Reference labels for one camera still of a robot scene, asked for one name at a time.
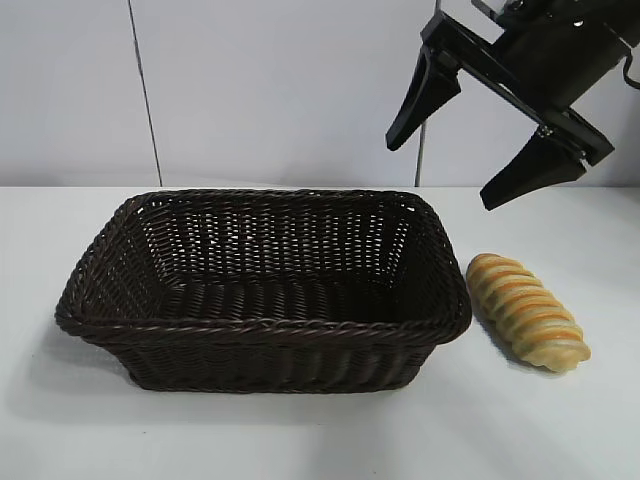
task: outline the white table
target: white table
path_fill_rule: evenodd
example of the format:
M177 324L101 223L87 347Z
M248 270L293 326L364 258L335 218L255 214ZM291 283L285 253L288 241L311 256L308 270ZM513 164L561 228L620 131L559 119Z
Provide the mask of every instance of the white table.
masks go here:
M0 479L640 478L640 190L552 189L493 213L477 189L418 189L464 266L522 260L593 359L510 363L475 321L392 393L162 394L53 323L85 247L150 189L0 189Z

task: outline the basket rim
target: basket rim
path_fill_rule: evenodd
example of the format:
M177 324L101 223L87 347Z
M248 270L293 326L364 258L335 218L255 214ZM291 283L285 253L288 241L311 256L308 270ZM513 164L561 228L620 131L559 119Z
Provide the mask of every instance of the basket rim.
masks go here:
M106 223L100 233L95 237L87 250L78 261L64 289L62 297L56 307L56 322L58 325L71 335L79 335L90 340L93 335L104 337L112 337L114 343L128 343L128 339L136 338L138 343L153 343L153 339L160 341L167 334L171 337L190 337L201 336L205 333L220 335L227 334L233 341L241 338L242 343L246 343L246 337L251 332L259 331L261 336L273 333L276 336L289 337L295 341L297 337L305 337L311 334L322 336L323 333L336 331L341 332L341 337L348 338L350 343L354 339L367 337L367 343L381 341L387 343L394 337L392 343L419 343L419 344L441 344L454 340L461 335L471 322L471 307L468 300L464 298L466 293L466 285L460 272L452 266L446 273L450 277L452 284L456 285L455 297L458 302L456 312L458 316L447 315L446 317L431 315L421 320L410 320L404 322L388 322L388 323L367 323L367 322L326 322L318 319L270 319L270 318L254 318L246 320L227 320L220 319L201 319L183 317L178 319L163 319L160 317L134 318L134 317L97 317L87 315L82 308L82 292L86 285L86 272L91 271L94 262L99 261L105 253L109 252L113 241L121 228L126 224L131 215L138 209L153 202L154 200L184 200L189 196L194 197L242 197L255 196L256 198L278 198L286 199L287 197L328 197L353 199L353 198L388 198L389 200L398 200L402 203L409 203L414 207L417 214L433 215L440 222L438 215L433 208L420 196L412 192L402 192L394 190L317 190L317 189L299 189L299 190L256 190L256 189L186 189L186 190L160 190L148 192L133 196L124 201L124 203L116 209L113 217ZM442 245L440 248L450 250L448 253L455 258L450 245ZM79 274L79 270L85 272L84 275ZM77 300L70 300L69 297L76 296ZM458 328L447 335L438 335L439 324L450 324L457 322Z

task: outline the brown wicker basket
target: brown wicker basket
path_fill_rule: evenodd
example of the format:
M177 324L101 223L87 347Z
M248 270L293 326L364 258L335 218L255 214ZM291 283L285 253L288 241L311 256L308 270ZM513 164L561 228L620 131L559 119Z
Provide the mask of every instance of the brown wicker basket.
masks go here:
M347 393L409 383L471 309L415 195L189 190L127 200L56 318L143 388Z

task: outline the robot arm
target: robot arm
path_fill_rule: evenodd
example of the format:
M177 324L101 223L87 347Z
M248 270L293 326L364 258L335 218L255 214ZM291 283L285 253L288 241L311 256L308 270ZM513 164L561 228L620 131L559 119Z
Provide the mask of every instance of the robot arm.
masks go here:
M640 43L638 0L510 0L473 4L505 29L493 44L436 6L407 96L387 132L400 148L419 126L461 92L465 70L539 127L516 158L481 191L491 210L533 190L575 181L614 147L571 105Z

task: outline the pastry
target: pastry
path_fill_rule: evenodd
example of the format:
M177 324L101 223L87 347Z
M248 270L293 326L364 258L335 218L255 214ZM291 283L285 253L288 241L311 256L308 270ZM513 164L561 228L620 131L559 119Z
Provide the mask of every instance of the pastry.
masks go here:
M520 262L478 255L469 264L467 284L521 360L562 373L591 357L571 313Z

